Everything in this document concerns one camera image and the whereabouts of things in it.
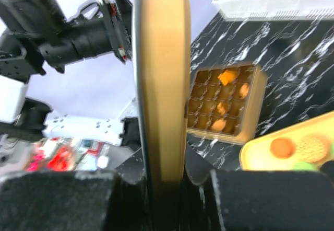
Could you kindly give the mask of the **yellow cookie tray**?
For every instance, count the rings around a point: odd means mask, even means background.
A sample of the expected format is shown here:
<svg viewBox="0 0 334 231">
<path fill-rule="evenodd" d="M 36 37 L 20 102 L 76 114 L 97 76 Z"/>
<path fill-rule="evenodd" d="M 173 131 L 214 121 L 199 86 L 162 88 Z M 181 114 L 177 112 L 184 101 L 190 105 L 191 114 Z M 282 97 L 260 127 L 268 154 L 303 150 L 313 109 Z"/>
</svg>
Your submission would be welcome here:
<svg viewBox="0 0 334 231">
<path fill-rule="evenodd" d="M 247 142 L 239 161 L 243 170 L 292 170 L 304 161 L 319 169 L 333 160 L 333 112 L 289 126 Z"/>
</svg>

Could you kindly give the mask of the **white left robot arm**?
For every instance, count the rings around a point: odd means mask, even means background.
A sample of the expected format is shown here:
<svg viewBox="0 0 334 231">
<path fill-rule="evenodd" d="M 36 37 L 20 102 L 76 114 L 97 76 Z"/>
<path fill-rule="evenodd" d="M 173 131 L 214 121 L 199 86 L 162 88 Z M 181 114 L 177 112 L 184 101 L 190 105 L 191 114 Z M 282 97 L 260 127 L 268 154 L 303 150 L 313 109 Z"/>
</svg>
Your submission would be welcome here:
<svg viewBox="0 0 334 231">
<path fill-rule="evenodd" d="M 77 137 L 120 145 L 124 123 L 57 114 L 26 96 L 32 75 L 45 75 L 43 63 L 59 73 L 67 64 L 113 52 L 132 58 L 129 0 L 97 0 L 88 19 L 80 9 L 67 21 L 56 0 L 1 0 L 1 134 L 23 141 Z"/>
</svg>

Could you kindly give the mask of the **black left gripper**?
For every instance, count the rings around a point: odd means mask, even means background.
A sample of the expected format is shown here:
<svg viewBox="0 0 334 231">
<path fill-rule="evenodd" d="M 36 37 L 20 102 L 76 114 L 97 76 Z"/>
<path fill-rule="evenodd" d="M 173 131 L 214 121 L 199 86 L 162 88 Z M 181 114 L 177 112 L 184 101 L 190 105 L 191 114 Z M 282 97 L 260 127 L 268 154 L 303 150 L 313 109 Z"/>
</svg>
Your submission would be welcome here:
<svg viewBox="0 0 334 231">
<path fill-rule="evenodd" d="M 97 13 L 65 19 L 56 0 L 1 0 L 2 74 L 44 74 L 47 62 L 59 73 L 65 65 L 113 52 L 121 61 L 132 57 L 129 0 L 94 1 Z"/>
</svg>

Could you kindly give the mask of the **brown compartment cookie box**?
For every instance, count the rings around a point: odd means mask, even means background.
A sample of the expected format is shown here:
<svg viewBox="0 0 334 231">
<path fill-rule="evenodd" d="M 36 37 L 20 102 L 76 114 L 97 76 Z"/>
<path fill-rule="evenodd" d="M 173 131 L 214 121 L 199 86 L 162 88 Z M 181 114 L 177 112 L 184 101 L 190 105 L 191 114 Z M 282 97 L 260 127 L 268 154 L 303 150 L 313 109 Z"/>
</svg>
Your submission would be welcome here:
<svg viewBox="0 0 334 231">
<path fill-rule="evenodd" d="M 223 86 L 218 76 L 225 70 L 238 70 L 239 75 Z M 187 133 L 238 145 L 253 139 L 267 80 L 262 67 L 251 62 L 199 69 L 188 103 Z M 249 92 L 241 99 L 239 89 L 244 83 L 249 83 Z"/>
</svg>

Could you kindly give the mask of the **silver tin lid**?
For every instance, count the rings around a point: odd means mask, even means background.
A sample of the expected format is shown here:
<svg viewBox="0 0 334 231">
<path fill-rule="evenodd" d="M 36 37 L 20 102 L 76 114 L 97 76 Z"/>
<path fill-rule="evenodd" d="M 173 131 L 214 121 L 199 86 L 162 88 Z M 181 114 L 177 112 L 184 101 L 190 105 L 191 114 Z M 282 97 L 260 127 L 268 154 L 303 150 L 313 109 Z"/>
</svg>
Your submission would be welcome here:
<svg viewBox="0 0 334 231">
<path fill-rule="evenodd" d="M 153 230 L 178 230 L 190 91 L 189 0 L 134 0 L 132 52 Z"/>
</svg>

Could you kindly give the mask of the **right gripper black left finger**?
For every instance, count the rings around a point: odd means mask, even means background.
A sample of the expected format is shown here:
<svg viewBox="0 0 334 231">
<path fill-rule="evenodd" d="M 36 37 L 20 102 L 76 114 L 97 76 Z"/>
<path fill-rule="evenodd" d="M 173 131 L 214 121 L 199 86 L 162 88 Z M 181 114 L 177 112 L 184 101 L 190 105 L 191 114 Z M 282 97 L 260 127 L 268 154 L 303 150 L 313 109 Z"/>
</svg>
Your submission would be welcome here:
<svg viewBox="0 0 334 231">
<path fill-rule="evenodd" d="M 1 177 L 1 230 L 148 230 L 144 168 Z"/>
</svg>

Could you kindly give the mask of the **orange fish cookie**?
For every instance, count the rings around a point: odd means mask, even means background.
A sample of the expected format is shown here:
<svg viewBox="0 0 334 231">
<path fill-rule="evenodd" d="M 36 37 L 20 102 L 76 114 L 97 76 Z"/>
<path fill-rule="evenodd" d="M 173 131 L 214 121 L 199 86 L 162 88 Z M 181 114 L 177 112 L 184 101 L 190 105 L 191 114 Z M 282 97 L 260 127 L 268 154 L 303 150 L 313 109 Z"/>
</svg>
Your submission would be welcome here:
<svg viewBox="0 0 334 231">
<path fill-rule="evenodd" d="M 218 76 L 218 80 L 222 83 L 223 86 L 226 86 L 234 82 L 239 75 L 238 70 L 225 70 Z"/>
</svg>

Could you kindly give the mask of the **orange flower cookie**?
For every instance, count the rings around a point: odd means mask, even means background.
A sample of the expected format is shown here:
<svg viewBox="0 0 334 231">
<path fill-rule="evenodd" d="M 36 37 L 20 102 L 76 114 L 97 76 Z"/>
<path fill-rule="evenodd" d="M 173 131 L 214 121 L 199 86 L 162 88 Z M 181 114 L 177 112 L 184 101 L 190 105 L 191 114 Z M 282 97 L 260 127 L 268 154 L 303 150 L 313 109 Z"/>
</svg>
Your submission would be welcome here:
<svg viewBox="0 0 334 231">
<path fill-rule="evenodd" d="M 239 89 L 239 96 L 241 99 L 245 99 L 249 92 L 249 83 L 244 83 Z"/>
</svg>

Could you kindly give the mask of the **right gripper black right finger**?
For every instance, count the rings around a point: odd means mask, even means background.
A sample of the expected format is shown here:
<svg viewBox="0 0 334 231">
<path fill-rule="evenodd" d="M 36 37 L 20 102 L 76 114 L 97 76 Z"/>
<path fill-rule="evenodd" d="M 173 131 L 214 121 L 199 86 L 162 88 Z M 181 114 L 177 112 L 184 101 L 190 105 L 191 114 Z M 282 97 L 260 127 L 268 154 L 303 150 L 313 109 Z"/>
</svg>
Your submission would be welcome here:
<svg viewBox="0 0 334 231">
<path fill-rule="evenodd" d="M 333 230 L 333 183 L 314 171 L 222 171 L 188 149 L 183 230 Z"/>
</svg>

